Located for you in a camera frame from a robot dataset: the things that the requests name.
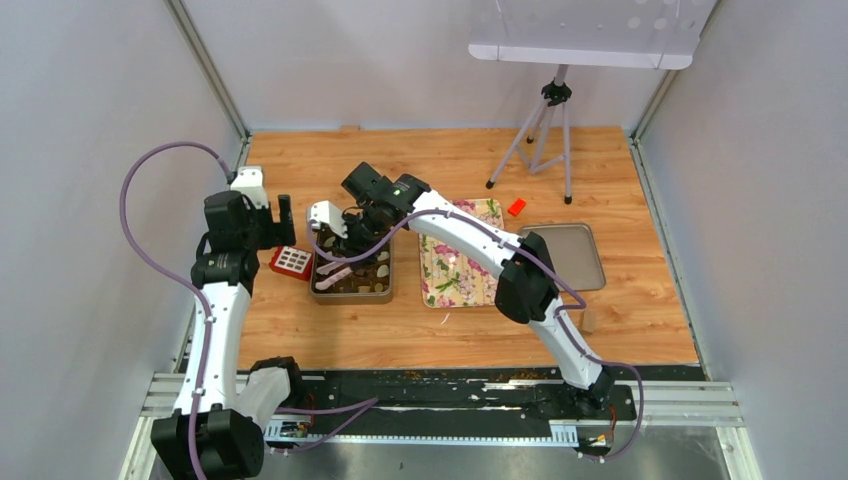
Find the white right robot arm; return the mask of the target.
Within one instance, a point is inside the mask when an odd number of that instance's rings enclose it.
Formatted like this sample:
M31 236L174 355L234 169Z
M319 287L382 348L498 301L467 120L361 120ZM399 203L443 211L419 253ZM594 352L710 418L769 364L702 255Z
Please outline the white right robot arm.
M545 240L495 228L461 210L422 180L396 180L360 163L341 183L358 213L341 218L345 236L335 251L362 259L400 229L427 235L475 262L496 281L494 303L509 320L528 326L572 388L571 403L596 417L611 403L614 379L571 320L585 301L556 274Z

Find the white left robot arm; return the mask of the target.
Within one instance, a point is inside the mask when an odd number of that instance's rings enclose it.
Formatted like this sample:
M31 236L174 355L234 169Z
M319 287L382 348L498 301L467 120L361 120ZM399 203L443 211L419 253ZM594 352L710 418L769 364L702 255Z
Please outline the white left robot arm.
M275 410L298 411L306 386L291 357L254 364L236 389L239 342L259 270L258 251L294 244L288 196L272 217L265 192L231 188L207 197L207 231L196 250L193 346L171 414L154 421L151 443L175 479L244 479L264 462L264 431Z

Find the pink silicone tongs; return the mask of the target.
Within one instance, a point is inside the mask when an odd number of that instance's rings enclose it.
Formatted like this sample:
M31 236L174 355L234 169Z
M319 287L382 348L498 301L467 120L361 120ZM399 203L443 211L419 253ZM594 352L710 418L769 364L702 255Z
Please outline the pink silicone tongs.
M314 288L327 291L352 274L351 267L343 262L329 262L315 268Z

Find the gold chocolate tin box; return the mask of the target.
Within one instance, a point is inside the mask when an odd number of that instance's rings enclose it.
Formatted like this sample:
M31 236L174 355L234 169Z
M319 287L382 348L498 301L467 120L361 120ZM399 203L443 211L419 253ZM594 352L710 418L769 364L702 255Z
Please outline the gold chocolate tin box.
M313 299L321 305L366 305L385 304L393 296L393 244L391 241L368 259L360 262L343 262L352 269L352 274L341 280L327 291L317 291L314 288L316 267L337 262L318 252L314 253L314 266L309 280L309 292ZM390 273L387 277L378 278L376 275L380 265L388 265Z

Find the grey metal tin lid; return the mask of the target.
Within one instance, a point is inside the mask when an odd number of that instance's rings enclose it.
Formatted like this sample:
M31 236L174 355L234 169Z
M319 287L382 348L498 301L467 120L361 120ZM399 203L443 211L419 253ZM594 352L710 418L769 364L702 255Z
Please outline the grey metal tin lid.
M571 288L584 292L605 287L606 275L588 224L538 224L519 230L521 236L529 233L536 233L545 240L555 272Z

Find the floral patterned tray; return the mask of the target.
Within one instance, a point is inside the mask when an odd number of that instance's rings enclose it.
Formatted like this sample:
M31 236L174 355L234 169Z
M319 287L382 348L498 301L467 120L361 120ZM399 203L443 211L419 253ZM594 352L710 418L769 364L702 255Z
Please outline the floral patterned tray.
M421 293L430 308L493 306L497 281L478 263L436 240L418 239Z

